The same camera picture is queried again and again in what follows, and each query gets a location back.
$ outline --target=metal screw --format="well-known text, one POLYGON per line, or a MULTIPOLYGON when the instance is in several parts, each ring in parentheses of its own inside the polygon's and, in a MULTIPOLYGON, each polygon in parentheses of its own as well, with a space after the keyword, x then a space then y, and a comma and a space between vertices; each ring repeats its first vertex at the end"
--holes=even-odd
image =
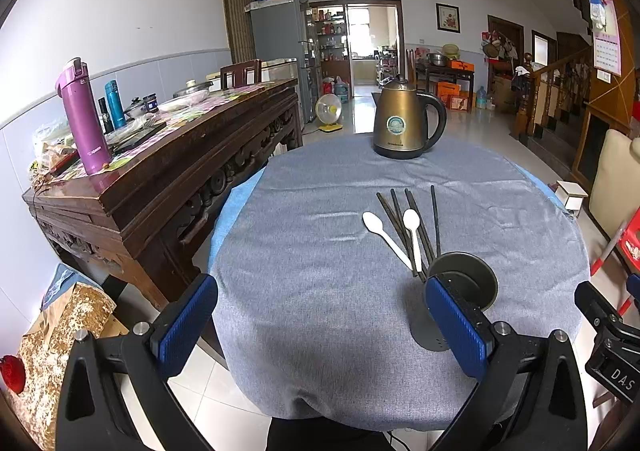
POLYGON ((133 326, 133 333, 137 336, 143 336, 147 332, 149 332, 149 323, 146 321, 141 321, 133 326))
POLYGON ((87 330, 86 328, 80 328, 79 330, 76 330, 76 333, 74 334, 74 339, 78 342, 81 342, 81 341, 84 341, 88 336, 89 336, 89 330, 87 330))
POLYGON ((511 333, 511 327, 509 326, 509 323, 506 323, 505 321, 497 321, 497 322, 495 322, 494 323, 494 329, 501 336, 506 336, 506 335, 509 335, 511 333))
POLYGON ((563 330, 554 330, 554 337, 561 343, 565 343, 569 340, 569 336, 563 330))

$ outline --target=blue tablecloth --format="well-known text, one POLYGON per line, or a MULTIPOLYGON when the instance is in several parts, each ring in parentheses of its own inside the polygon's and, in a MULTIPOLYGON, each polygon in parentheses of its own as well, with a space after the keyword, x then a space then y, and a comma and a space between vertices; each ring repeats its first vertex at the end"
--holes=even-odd
POLYGON ((407 187, 434 240, 431 184, 443 252, 476 254, 497 275, 487 317, 524 335, 562 328, 575 339, 574 290, 589 278, 588 256, 541 182, 452 138, 407 161, 377 155, 369 134, 330 138, 272 158, 236 188, 212 240, 214 323, 233 378, 265 414, 379 431, 453 419, 474 380, 450 351, 414 342, 408 317, 422 285, 362 223, 375 212, 399 243, 376 192, 407 187))

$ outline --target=spoon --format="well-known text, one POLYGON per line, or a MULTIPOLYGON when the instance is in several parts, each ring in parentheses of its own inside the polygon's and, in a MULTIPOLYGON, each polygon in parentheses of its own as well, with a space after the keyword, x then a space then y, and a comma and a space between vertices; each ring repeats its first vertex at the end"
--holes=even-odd
POLYGON ((407 268, 412 271, 411 261, 406 254, 396 245, 396 242, 389 238, 389 235, 385 232, 384 227, 382 226, 382 220, 378 218, 373 212, 363 212, 362 221, 364 222, 367 229, 375 235, 380 235, 386 243, 391 247, 391 250, 396 253, 402 262, 407 266, 407 268))
POLYGON ((420 216, 413 209, 407 209, 402 215, 404 227, 411 231, 414 241, 414 260, 416 272, 422 272, 422 259, 420 258, 420 246, 418 246, 418 227, 420 227, 420 216))

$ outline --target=framed picture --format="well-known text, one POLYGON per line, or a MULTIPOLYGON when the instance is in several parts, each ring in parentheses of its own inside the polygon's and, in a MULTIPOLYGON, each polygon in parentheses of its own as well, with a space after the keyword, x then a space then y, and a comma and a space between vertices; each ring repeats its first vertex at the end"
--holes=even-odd
POLYGON ((460 33, 460 9, 453 5, 436 3, 438 30, 460 33))

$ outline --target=blue thermos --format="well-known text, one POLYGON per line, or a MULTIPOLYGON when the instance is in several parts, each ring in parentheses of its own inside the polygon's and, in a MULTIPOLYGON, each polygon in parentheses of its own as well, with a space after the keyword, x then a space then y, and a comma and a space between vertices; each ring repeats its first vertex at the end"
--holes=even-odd
POLYGON ((107 84, 104 85, 104 92, 107 94, 107 102, 109 103, 113 126, 116 129, 126 126, 127 119, 122 111, 122 103, 120 101, 120 94, 118 93, 118 83, 116 81, 107 82, 107 84))

